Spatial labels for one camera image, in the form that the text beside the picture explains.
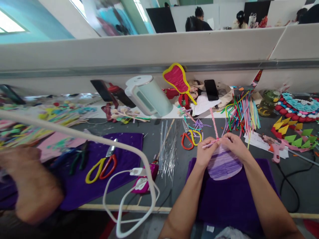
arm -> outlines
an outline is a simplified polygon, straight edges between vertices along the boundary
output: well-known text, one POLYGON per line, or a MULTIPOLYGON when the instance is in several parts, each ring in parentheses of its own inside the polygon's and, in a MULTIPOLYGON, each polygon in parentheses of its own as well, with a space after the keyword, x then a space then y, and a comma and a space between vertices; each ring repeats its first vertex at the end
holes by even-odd
POLYGON ((242 140, 237 135, 227 133, 220 141, 236 154, 244 165, 266 238, 304 238, 242 140))
POLYGON ((197 147, 197 160, 187 182, 169 213, 159 238, 190 238, 193 224, 197 214, 199 194, 202 187, 203 176, 213 152, 218 148, 219 142, 210 148, 203 149, 214 138, 208 137, 197 147))

purple felt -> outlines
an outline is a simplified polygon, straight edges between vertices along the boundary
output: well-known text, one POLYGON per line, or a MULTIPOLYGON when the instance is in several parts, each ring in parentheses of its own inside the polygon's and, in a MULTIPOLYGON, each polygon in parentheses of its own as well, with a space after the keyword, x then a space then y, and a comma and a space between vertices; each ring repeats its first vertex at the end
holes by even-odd
MULTIPOLYGON (((278 195, 268 161, 256 161, 278 195)), ((189 162, 186 179, 195 162, 196 158, 189 162)), ((220 228, 232 226, 248 235, 263 234, 244 167, 235 176, 220 181, 213 180, 205 171, 197 219, 220 228)))
MULTIPOLYGON (((104 138, 111 140, 117 138, 120 143, 142 150, 143 134, 141 133, 112 133, 105 135, 104 138)), ((114 172, 104 180, 98 179, 92 184, 86 184, 85 177, 87 173, 101 158, 105 157, 108 148, 108 145, 90 141, 88 144, 88 163, 83 171, 80 171, 77 167, 75 175, 69 176, 70 165, 74 159, 74 157, 71 157, 65 162, 65 164, 62 164, 53 172, 60 179, 65 190, 65 199, 60 206, 61 210, 74 210, 85 203, 103 196, 105 186, 112 175, 123 170, 130 170, 140 166, 141 158, 138 155, 127 150, 116 148, 114 154, 117 158, 117 167, 114 172)), ((112 167, 113 161, 109 165, 105 175, 112 169, 112 167)), ((97 169, 92 173, 91 179, 94 178, 94 173, 96 173, 96 171, 97 169)), ((114 191, 136 179, 136 176, 130 176, 129 173, 122 173, 112 180, 108 192, 114 191)), ((0 184, 0 209, 12 208, 17 200, 17 194, 13 194, 11 197, 6 198, 8 195, 16 191, 12 179, 7 177, 6 180, 6 184, 0 184)))

white kettle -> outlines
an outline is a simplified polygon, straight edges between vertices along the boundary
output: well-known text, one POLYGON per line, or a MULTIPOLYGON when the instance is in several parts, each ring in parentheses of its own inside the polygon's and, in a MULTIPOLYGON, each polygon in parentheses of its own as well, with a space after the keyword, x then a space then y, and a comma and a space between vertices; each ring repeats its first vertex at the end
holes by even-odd
POLYGON ((140 75, 126 82, 125 94, 145 114, 162 117, 173 109, 163 90, 151 75, 140 75))

hair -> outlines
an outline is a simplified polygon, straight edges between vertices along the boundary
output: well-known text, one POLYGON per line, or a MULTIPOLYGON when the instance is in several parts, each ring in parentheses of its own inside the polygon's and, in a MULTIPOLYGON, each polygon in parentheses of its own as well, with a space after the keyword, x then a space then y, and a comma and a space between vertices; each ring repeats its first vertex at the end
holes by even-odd
POLYGON ((204 11, 201 7, 197 7, 195 10, 195 16, 196 17, 202 17, 204 16, 204 11))
POLYGON ((188 17, 185 24, 185 30, 187 32, 197 32, 202 31, 203 26, 201 20, 195 16, 188 17))
POLYGON ((307 8, 301 8, 298 10, 297 12, 297 21, 299 22, 300 21, 300 18, 308 11, 307 8))
POLYGON ((242 28, 243 23, 245 22, 245 13, 244 11, 239 11, 236 15, 237 20, 239 21, 239 28, 242 28))

yellow-handled scissors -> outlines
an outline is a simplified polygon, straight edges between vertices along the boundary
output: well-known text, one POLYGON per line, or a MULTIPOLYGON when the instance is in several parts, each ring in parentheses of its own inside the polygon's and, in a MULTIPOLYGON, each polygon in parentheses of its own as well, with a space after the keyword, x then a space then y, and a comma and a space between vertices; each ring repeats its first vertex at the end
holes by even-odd
POLYGON ((197 145, 202 141, 202 135, 201 135, 200 132, 198 132, 198 131, 196 131, 196 130, 189 129, 187 123, 186 123, 184 120, 183 120, 183 125, 184 125, 184 130, 185 130, 185 132, 184 132, 184 133, 182 134, 182 136, 181 136, 181 137, 182 137, 181 143, 182 143, 182 146, 183 146, 184 149, 186 149, 186 150, 191 150, 191 149, 194 148, 194 146, 197 146, 197 145), (195 143, 194 133, 196 133, 196 134, 199 135, 199 142, 198 142, 198 143, 195 143), (189 142, 192 144, 192 146, 191 146, 190 148, 186 148, 186 147, 184 146, 184 139, 185 139, 185 137, 188 138, 189 142))

